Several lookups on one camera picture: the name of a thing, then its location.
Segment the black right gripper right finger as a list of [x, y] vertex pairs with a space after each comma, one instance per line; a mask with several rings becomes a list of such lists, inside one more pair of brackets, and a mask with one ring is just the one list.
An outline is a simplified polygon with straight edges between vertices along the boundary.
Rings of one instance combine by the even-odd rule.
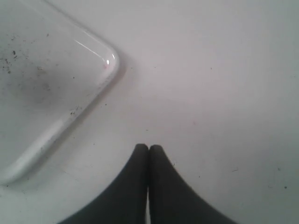
[[149, 212], [152, 224], [235, 223], [189, 187], [160, 145], [149, 149]]

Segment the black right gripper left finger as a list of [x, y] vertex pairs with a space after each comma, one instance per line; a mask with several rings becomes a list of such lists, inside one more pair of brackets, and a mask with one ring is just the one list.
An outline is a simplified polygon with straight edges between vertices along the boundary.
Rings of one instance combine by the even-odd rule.
[[145, 144], [137, 144], [113, 182], [97, 198], [61, 223], [146, 223], [148, 156], [148, 147]]

